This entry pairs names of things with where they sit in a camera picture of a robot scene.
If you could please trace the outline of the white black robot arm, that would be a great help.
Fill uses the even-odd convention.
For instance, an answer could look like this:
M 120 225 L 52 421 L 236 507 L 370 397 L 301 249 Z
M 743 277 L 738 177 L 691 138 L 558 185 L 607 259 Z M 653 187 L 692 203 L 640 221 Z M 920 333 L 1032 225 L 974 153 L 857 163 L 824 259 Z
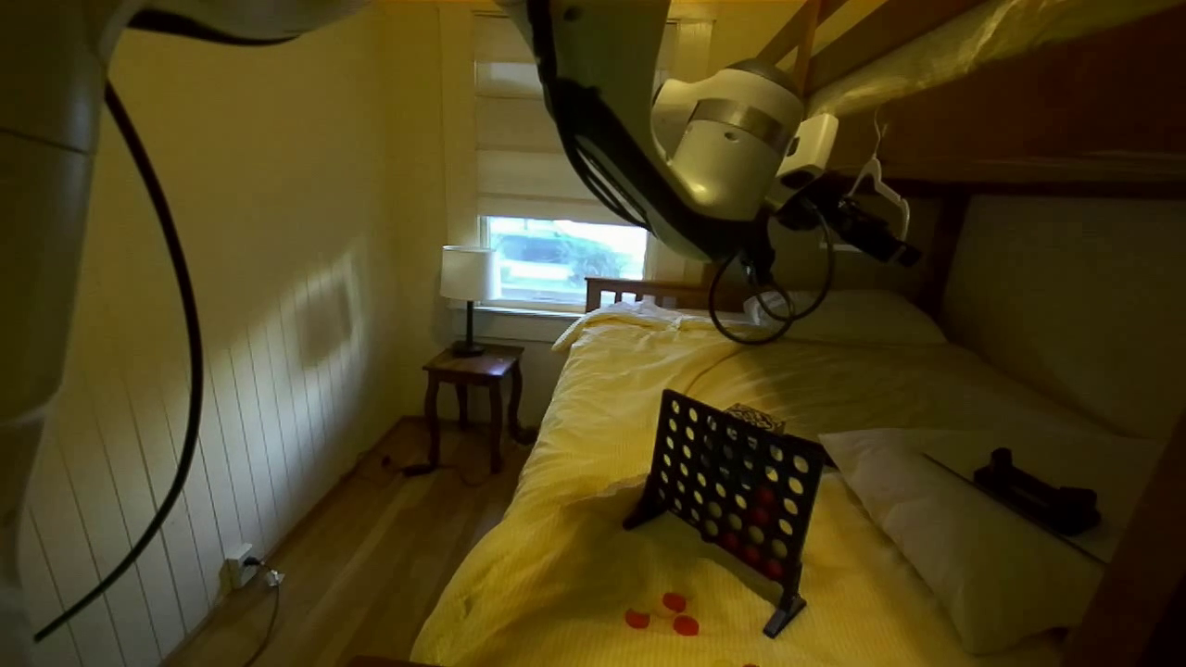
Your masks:
M 78 275 L 95 114 L 107 54 L 121 29 L 157 29 L 215 45 L 283 45 L 360 0 L 0 0 L 0 261 L 49 295 Z M 648 65 L 666 0 L 511 0 L 537 54 L 546 104 L 569 160 L 630 221 L 674 233 L 702 251 L 744 249 L 759 203 L 712 212 L 692 203 L 703 163 L 660 160 L 653 121 L 674 111 Z

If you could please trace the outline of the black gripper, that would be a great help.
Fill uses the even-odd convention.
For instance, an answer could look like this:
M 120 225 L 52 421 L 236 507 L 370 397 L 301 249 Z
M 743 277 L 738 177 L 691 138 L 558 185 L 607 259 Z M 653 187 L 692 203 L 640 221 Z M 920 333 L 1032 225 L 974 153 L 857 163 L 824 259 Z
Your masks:
M 880 261 L 915 267 L 922 259 L 913 243 L 913 203 L 892 187 L 821 177 L 796 187 L 776 219 L 790 229 L 827 225 L 838 239 Z

